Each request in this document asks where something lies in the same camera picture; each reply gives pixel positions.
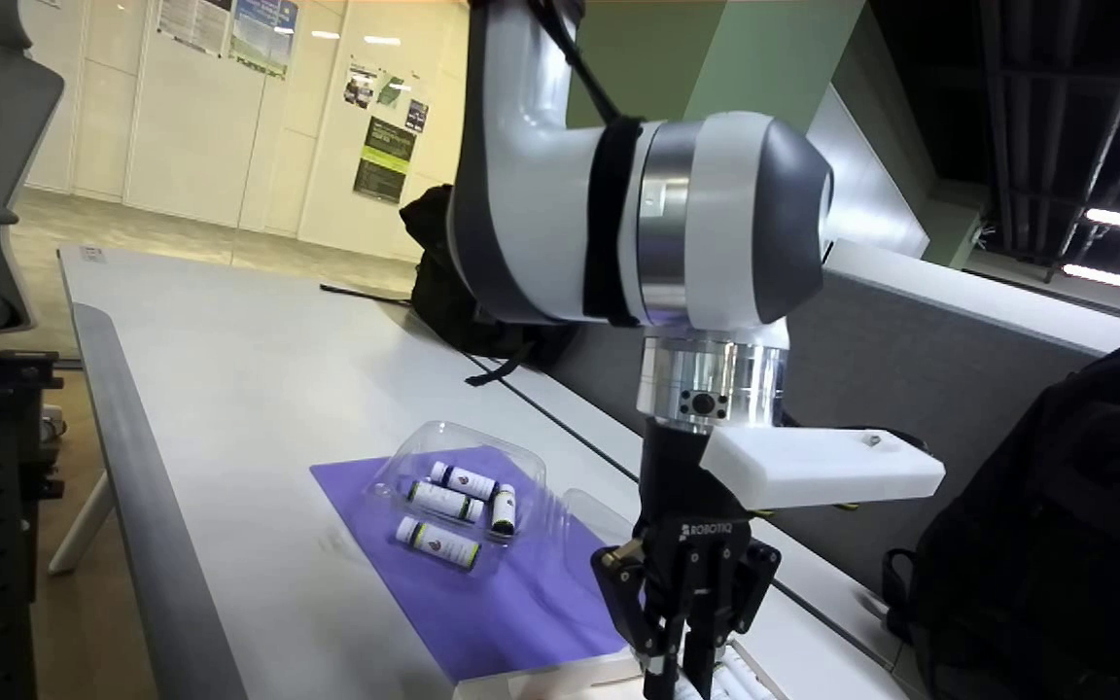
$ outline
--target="white table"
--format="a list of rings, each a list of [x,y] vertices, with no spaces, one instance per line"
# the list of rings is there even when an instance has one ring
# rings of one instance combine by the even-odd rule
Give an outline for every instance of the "white table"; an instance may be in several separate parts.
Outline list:
[[[478,364],[403,306],[109,250],[67,250],[61,268],[163,697],[451,693],[319,494],[315,464],[387,456],[421,422],[455,418],[543,456],[553,494],[593,494],[624,521],[637,508],[637,486],[573,429],[506,385],[465,387]],[[578,435],[637,464],[631,430],[574,396],[558,406]],[[748,649],[801,700],[902,697],[777,591]]]

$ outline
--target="small bottle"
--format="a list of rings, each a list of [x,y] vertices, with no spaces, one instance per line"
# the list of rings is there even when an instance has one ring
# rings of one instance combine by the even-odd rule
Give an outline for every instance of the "small bottle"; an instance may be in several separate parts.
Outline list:
[[[518,531],[518,491],[506,486],[506,482],[491,496],[491,531],[492,538],[513,538]]]
[[[407,500],[455,516],[455,521],[482,521],[486,504],[478,496],[444,491],[434,482],[412,482]]]
[[[492,494],[492,478],[486,478],[478,470],[461,470],[455,464],[434,464],[431,482],[457,491],[457,494],[469,494],[469,496],[482,496],[482,500]]]
[[[457,538],[457,531],[446,531],[438,526],[427,526],[427,521],[416,521],[416,516],[403,516],[395,526],[395,540],[412,551],[422,551],[431,561],[444,561],[444,562],[455,562],[461,570],[469,570],[478,562],[478,551],[482,544],[469,540],[469,538]]]

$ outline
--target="purple cloth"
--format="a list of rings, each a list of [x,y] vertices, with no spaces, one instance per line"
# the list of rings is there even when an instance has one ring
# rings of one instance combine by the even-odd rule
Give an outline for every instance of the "purple cloth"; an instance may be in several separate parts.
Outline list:
[[[589,577],[599,540],[587,526],[492,447],[416,457],[422,457],[412,464],[416,473],[444,457],[513,482],[521,500],[513,544],[500,555],[482,547],[478,569],[457,570],[394,540],[401,508],[374,494],[383,457],[315,465],[315,478],[451,680],[623,649]]]

